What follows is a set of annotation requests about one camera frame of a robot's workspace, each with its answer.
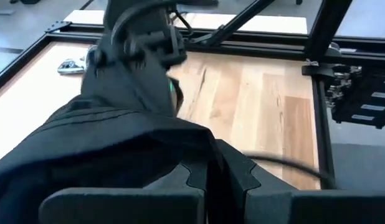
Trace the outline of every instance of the black plastic part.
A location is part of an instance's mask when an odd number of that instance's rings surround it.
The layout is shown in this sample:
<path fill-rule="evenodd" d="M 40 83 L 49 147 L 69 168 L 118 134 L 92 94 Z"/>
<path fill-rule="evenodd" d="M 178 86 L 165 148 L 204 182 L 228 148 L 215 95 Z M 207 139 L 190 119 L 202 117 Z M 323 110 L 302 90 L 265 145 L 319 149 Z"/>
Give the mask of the black plastic part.
<path fill-rule="evenodd" d="M 162 52 L 158 57 L 164 67 L 170 68 L 173 65 L 179 65 L 187 59 L 187 52 L 184 48 L 183 38 L 180 32 L 173 26 L 169 27 L 167 47 L 157 45 L 157 48 L 162 47 Z"/>
<path fill-rule="evenodd" d="M 68 27 L 71 25 L 71 22 L 67 22 L 67 21 L 56 21 L 55 23 L 53 23 L 49 28 L 47 28 L 44 32 L 48 33 L 48 32 L 54 32 L 54 31 L 57 31 L 57 30 L 61 30 L 65 27 Z"/>
<path fill-rule="evenodd" d="M 23 4 L 36 4 L 38 3 L 40 0 L 21 0 L 21 2 Z"/>
<path fill-rule="evenodd" d="M 274 190 L 250 196 L 255 215 L 245 224 L 385 223 L 383 192 Z"/>
<path fill-rule="evenodd" d="M 230 223 L 246 223 L 244 220 L 257 217 L 255 206 L 249 195 L 269 190 L 294 190 L 295 188 L 259 167 L 237 149 L 223 140 L 217 146 L 224 158 L 225 186 L 230 187 L 231 198 L 227 202 L 227 212 L 233 214 Z"/>
<path fill-rule="evenodd" d="M 152 2 L 152 0 L 140 0 L 138 4 Z M 105 32 L 110 32 L 113 29 L 118 18 L 123 12 L 131 7 L 136 6 L 136 1 L 117 1 L 108 0 L 107 8 L 104 15 Z M 157 32 L 166 30 L 169 24 L 169 16 L 166 9 L 155 10 L 149 14 L 144 14 L 136 18 L 128 29 L 136 35 L 147 34 L 149 32 Z"/>
<path fill-rule="evenodd" d="M 204 191 L 175 189 L 65 189 L 40 206 L 42 224 L 204 224 Z"/>
<path fill-rule="evenodd" d="M 180 2 L 180 5 L 185 6 L 217 6 L 219 4 L 218 0 L 190 0 L 190 1 L 184 1 Z"/>
<path fill-rule="evenodd" d="M 385 126 L 385 70 L 363 67 L 359 77 L 351 79 L 352 85 L 343 91 L 344 97 L 335 102 L 332 118 L 337 123 L 349 122 Z"/>
<path fill-rule="evenodd" d="M 325 84 L 325 89 L 328 89 L 331 82 L 335 79 L 334 70 L 331 65 L 305 65 L 302 66 L 302 75 L 318 77 Z"/>

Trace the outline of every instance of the black fabric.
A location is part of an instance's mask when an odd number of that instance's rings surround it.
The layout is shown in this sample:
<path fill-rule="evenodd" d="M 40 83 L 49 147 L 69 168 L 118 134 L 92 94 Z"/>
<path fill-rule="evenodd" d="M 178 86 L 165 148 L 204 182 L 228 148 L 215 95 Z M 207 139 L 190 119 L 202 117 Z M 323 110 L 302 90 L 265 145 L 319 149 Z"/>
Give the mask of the black fabric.
<path fill-rule="evenodd" d="M 78 96 L 0 160 L 0 223 L 38 223 L 41 201 L 67 187 L 142 187 L 212 141 L 196 124 Z"/>
<path fill-rule="evenodd" d="M 64 188 L 143 187 L 184 155 L 213 156 L 212 133 L 174 117 L 166 73 L 150 59 L 138 72 L 89 65 L 81 95 L 0 160 L 0 224 L 38 223 L 40 203 Z"/>

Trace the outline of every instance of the black aluminum frame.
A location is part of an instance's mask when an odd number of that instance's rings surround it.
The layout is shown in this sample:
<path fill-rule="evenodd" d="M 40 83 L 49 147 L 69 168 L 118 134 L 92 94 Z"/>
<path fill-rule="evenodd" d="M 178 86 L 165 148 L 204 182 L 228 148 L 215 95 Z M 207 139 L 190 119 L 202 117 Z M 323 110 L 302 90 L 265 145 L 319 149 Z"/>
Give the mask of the black aluminum frame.
<path fill-rule="evenodd" d="M 231 54 L 249 57 L 267 57 L 285 60 L 315 60 L 320 63 L 341 63 L 347 65 L 385 67 L 385 39 L 336 36 L 342 19 L 352 0 L 323 0 L 315 25 L 309 35 L 281 34 L 269 32 L 237 31 L 226 34 L 224 41 L 218 39 L 211 44 L 186 42 L 186 49 L 193 52 L 212 54 Z M 183 36 L 189 34 L 180 28 Z M 12 63 L 0 73 L 0 88 L 17 72 L 27 65 L 42 49 L 51 42 L 71 42 L 96 44 L 102 36 L 102 25 L 69 24 L 50 30 L 39 40 L 25 49 Z M 195 29 L 189 38 L 211 35 L 218 30 Z M 357 49 L 357 52 L 343 52 L 342 56 L 327 55 L 330 42 L 337 43 L 342 49 Z M 325 88 L 321 75 L 313 74 L 313 100 L 318 148 L 319 169 L 334 176 L 331 141 L 325 104 Z M 322 189 L 328 189 L 321 182 Z"/>

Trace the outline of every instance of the black cloth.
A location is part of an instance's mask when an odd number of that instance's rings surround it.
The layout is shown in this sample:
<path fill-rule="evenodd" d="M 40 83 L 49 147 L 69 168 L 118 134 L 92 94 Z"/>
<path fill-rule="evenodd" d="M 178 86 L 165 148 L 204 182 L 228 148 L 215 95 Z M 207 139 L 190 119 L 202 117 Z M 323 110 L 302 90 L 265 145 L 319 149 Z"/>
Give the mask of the black cloth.
<path fill-rule="evenodd" d="M 143 187 L 186 151 L 212 150 L 210 130 L 146 110 L 128 74 L 106 69 L 98 77 L 89 66 L 81 94 L 0 160 L 0 224 L 38 223 L 40 203 L 58 190 Z"/>

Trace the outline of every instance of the mounting bracket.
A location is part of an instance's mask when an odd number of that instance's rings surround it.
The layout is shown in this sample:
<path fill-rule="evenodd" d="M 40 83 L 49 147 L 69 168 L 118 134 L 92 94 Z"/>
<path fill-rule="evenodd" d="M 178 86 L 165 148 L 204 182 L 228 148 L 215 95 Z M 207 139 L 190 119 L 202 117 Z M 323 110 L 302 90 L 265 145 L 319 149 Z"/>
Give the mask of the mounting bracket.
<path fill-rule="evenodd" d="M 49 28 L 47 28 L 44 32 L 45 33 L 51 33 L 57 30 L 61 30 L 65 27 L 68 27 L 72 24 L 72 22 L 67 21 L 56 21 L 55 23 L 51 24 Z"/>
<path fill-rule="evenodd" d="M 340 47 L 336 43 L 331 43 L 325 54 L 326 56 L 340 57 L 342 56 Z M 305 65 L 302 67 L 302 75 L 309 75 L 311 77 L 319 77 L 324 81 L 325 89 L 327 90 L 335 76 L 335 64 L 317 63 L 317 65 Z"/>

